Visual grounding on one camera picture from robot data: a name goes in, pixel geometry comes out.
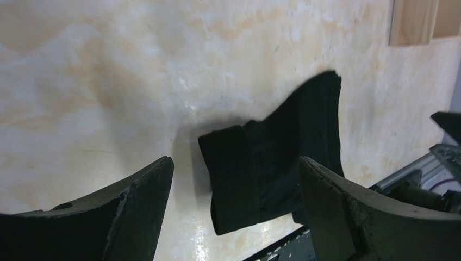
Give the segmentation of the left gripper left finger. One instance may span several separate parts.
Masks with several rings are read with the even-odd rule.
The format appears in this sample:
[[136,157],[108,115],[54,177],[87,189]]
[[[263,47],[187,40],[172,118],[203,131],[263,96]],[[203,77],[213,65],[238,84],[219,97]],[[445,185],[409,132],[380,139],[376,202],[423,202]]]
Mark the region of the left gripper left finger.
[[51,210],[1,215],[1,260],[153,260],[173,160]]

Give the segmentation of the wooden compartment tray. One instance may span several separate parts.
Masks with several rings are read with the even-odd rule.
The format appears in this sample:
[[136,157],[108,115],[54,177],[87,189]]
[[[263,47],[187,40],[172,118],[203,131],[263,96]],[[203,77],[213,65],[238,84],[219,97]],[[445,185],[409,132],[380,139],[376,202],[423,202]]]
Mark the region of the wooden compartment tray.
[[460,37],[460,1],[393,1],[389,45],[422,46]]

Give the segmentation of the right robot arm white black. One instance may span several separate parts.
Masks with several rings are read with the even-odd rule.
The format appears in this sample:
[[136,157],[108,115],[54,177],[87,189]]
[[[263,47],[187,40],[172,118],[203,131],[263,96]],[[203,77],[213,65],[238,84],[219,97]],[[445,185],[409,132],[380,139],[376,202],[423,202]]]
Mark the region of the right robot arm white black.
[[439,111],[432,114],[431,119],[460,145],[460,113]]

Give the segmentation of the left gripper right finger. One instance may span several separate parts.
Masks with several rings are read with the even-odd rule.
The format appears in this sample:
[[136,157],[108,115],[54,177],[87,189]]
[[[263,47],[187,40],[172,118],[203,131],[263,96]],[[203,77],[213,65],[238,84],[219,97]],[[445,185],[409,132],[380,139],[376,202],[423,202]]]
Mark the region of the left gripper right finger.
[[404,203],[309,157],[298,173],[318,260],[460,260],[460,215]]

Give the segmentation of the black boxer underwear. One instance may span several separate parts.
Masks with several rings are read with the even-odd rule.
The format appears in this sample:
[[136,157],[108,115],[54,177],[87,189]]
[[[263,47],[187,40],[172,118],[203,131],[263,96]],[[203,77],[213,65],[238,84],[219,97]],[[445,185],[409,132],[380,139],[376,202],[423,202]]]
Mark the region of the black boxer underwear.
[[340,89],[341,77],[325,71],[300,85],[266,119],[198,138],[210,176],[210,214],[217,235],[287,214],[307,225],[297,164],[300,157],[309,157],[343,175]]

